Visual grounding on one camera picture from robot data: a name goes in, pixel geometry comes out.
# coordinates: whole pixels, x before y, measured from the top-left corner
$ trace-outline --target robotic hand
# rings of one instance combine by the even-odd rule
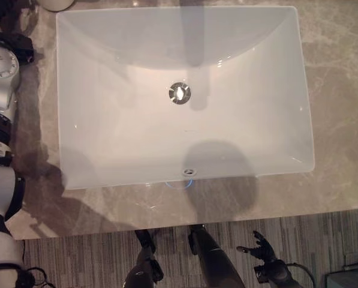
[[[237,250],[249,253],[252,256],[264,261],[264,265],[254,267],[258,282],[269,283],[271,288],[302,288],[302,286],[292,278],[291,272],[284,261],[277,259],[272,246],[265,237],[254,231],[254,236],[259,245],[256,248],[246,248],[238,246]]]

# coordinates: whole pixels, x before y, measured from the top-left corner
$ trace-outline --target striped carpet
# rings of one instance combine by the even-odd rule
[[[318,287],[324,274],[358,262],[358,210],[299,217],[208,224],[207,230],[229,255],[246,288],[260,286],[253,266],[260,262],[236,251],[254,246],[252,230],[260,231],[286,262],[307,266]],[[158,287],[206,287],[198,258],[190,253],[187,227],[151,230],[156,233],[156,258],[165,277]],[[122,287],[133,267],[140,244],[133,232],[70,236],[26,241],[25,265],[42,267],[57,288]],[[311,282],[304,272],[291,269],[305,288]]]

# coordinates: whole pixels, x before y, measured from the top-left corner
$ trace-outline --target white sink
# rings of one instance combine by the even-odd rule
[[[57,41],[68,189],[314,168],[293,7],[66,11]]]

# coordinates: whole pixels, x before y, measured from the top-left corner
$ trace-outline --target drain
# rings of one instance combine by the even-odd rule
[[[197,171],[195,169],[184,169],[183,176],[185,177],[193,177],[195,176]]]
[[[169,89],[169,99],[175,104],[181,105],[191,98],[191,89],[183,82],[176,82]]]

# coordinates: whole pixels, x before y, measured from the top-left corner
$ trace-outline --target chrome drain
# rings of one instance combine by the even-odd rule
[[[176,82],[169,89],[169,99],[175,104],[185,104],[190,98],[191,89],[183,82]]]

